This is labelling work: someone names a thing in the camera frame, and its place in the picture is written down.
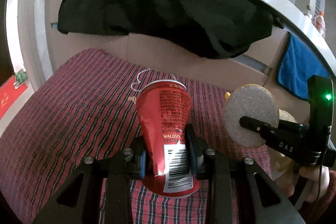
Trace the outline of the person's right hand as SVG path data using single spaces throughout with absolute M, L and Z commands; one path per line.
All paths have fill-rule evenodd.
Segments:
M 284 192 L 287 197 L 294 194 L 295 185 L 297 184 L 298 176 L 307 178 L 312 182 L 310 189 L 305 195 L 306 202 L 314 202 L 322 198 L 330 184 L 329 168 L 323 166 L 321 176 L 319 175 L 319 166 L 300 167 L 298 174 L 294 173 L 294 169 L 287 169 L 279 178 L 276 179 L 276 184 Z

